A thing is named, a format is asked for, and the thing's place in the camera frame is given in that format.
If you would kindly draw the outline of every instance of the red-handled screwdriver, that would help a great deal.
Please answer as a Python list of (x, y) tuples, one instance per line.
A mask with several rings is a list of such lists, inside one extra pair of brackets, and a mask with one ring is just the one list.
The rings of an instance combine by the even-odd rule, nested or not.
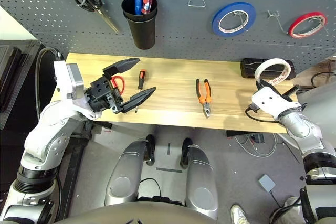
[[(145, 75), (146, 75), (146, 70), (145, 69), (141, 69), (140, 73), (139, 73), (139, 85), (138, 85), (139, 92), (143, 89), (143, 84), (145, 82)], [(135, 108), (135, 112), (136, 113), (138, 112), (138, 107), (139, 106), (137, 106)]]

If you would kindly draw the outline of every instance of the pen holder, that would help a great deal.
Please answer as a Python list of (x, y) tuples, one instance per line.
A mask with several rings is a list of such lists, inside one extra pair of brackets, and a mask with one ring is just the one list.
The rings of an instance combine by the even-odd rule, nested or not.
[(155, 44), (155, 18), (158, 11), (158, 2), (153, 0), (151, 12), (148, 14), (136, 15), (134, 0), (124, 0), (121, 8), (131, 29), (134, 44), (139, 49), (150, 49)]

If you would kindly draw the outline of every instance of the shoe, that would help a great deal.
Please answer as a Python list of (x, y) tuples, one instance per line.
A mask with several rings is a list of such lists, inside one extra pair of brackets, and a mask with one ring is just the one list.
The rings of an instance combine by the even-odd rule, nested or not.
[(181, 161), (180, 161), (180, 165), (183, 169), (186, 169), (188, 167), (189, 164), (189, 160), (188, 160), (188, 152), (189, 152), (189, 145), (192, 145), (193, 141), (190, 138), (186, 138), (183, 141), (183, 145), (182, 145), (182, 151), (181, 151)]
[(148, 141), (148, 153), (149, 153), (149, 157), (151, 160), (147, 161), (146, 164), (149, 166), (154, 165), (155, 163), (155, 144), (156, 144), (156, 140), (155, 137), (153, 135), (148, 135), (146, 137), (146, 140)]
[(232, 224), (249, 224), (240, 205), (234, 204), (231, 207), (231, 221)]

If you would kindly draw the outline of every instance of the red tape roll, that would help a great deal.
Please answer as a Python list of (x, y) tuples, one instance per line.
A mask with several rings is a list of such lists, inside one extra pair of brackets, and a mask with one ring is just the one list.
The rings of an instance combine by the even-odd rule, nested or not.
[[(318, 26), (316, 26), (315, 28), (311, 29), (310, 31), (308, 31), (304, 34), (295, 34), (294, 33), (294, 30), (298, 25), (300, 25), (302, 22), (305, 22), (305, 21), (307, 21), (308, 19), (311, 19), (311, 18), (320, 18), (321, 23)], [(327, 17), (323, 13), (321, 13), (321, 12), (307, 13), (307, 14), (299, 17), (297, 20), (295, 20), (293, 22), (293, 24), (290, 25), (289, 30), (288, 30), (288, 34), (294, 39), (306, 38), (306, 37), (309, 37), (309, 36), (317, 33), (319, 30), (321, 30), (323, 28), (323, 26), (326, 23), (327, 23)]]

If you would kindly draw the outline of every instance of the table surface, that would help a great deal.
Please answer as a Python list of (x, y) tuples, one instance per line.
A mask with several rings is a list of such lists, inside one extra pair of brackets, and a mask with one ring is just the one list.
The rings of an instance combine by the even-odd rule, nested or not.
[[(103, 68), (123, 59), (133, 57), (91, 55), (70, 53), (67, 63), (77, 63), (85, 87), (102, 76)], [(113, 114), (105, 110), (99, 121), (147, 123), (204, 127), (213, 129), (285, 133), (286, 130), (276, 123), (254, 121), (245, 115), (245, 109), (251, 104), (251, 96), (257, 90), (254, 79), (245, 79), (240, 75), (239, 62), (201, 61), (162, 58), (141, 58), (141, 61), (122, 74), (125, 80), (124, 101), (138, 92), (138, 77), (141, 69), (146, 69), (143, 88), (156, 86), (156, 91), (147, 99), (137, 113), (134, 110), (126, 114)], [(203, 107), (198, 102), (195, 90), (196, 79), (208, 79), (212, 90), (211, 116), (206, 118)], [(276, 88), (280, 93), (292, 88), (291, 81), (284, 81)], [(60, 100), (55, 91), (52, 101)], [(259, 111), (254, 117), (272, 120), (271, 116)]]

